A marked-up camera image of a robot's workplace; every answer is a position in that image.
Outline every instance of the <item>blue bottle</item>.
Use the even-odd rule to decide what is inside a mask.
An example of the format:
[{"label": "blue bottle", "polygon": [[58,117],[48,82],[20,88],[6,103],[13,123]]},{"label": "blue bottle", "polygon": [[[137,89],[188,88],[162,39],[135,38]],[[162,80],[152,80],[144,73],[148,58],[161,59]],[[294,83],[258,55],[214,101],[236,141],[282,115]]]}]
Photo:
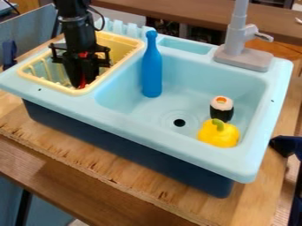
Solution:
[{"label": "blue bottle", "polygon": [[154,98],[162,93],[162,56],[156,47],[156,31],[148,31],[147,50],[142,59],[142,93]]}]

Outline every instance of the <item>gray faucet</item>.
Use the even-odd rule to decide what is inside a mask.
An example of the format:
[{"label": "gray faucet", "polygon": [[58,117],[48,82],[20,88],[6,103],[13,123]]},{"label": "gray faucet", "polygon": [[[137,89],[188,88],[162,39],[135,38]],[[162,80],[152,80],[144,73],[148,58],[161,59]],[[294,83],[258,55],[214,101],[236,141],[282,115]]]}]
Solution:
[{"label": "gray faucet", "polygon": [[245,42],[254,38],[272,42],[274,38],[260,33],[256,25],[245,24],[248,4],[248,0],[236,0],[231,22],[228,25],[225,44],[216,51],[214,60],[223,64],[266,72],[273,55],[245,48]]}]

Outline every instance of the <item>sink basin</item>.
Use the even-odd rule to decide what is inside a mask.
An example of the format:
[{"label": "sink basin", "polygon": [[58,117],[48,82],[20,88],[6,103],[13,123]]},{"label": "sink basin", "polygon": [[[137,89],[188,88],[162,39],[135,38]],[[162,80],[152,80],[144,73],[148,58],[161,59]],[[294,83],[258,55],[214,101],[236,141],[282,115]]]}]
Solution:
[{"label": "sink basin", "polygon": [[[21,78],[16,70],[0,76],[0,87],[44,108],[114,133],[143,146],[240,183],[252,182],[283,105],[292,63],[274,58],[268,72],[253,72],[213,60],[216,46],[159,35],[163,93],[141,94],[144,49],[125,60],[89,92],[70,95]],[[233,99],[231,121],[241,132],[236,147],[196,140],[209,103],[217,95]]]},{"label": "sink basin", "polygon": [[152,99],[141,94],[141,58],[138,57],[115,78],[102,84],[95,94],[96,101],[133,120],[196,140],[202,122],[210,118],[211,99],[225,95],[234,100],[235,115],[231,123],[239,128],[243,140],[267,88],[265,80],[249,72],[234,72],[200,56],[174,55],[169,49],[161,52],[163,92],[160,97]]}]

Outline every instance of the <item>dish rack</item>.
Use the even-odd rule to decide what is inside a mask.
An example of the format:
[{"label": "dish rack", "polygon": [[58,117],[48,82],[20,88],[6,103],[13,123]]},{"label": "dish rack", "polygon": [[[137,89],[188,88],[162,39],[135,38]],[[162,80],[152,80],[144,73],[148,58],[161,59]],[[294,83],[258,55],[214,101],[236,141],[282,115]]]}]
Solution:
[{"label": "dish rack", "polygon": [[[100,74],[96,77],[95,81],[86,84],[84,88],[79,89],[73,87],[64,66],[62,64],[52,63],[51,50],[46,51],[18,68],[17,73],[22,78],[30,79],[34,83],[39,83],[66,94],[86,94],[145,46],[145,43],[141,40],[104,31],[96,32],[96,41],[102,46],[111,48],[109,54],[112,66],[110,68],[100,68]],[[104,57],[102,54],[103,53],[97,53],[99,58]]]}]

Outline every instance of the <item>yellow bell pepper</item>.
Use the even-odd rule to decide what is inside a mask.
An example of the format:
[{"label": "yellow bell pepper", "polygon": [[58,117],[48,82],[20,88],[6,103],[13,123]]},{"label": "yellow bell pepper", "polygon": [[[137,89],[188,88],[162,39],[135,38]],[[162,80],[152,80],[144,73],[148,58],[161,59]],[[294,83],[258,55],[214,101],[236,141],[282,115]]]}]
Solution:
[{"label": "yellow bell pepper", "polygon": [[239,129],[219,119],[209,119],[199,130],[197,139],[217,147],[234,147],[240,137]]}]

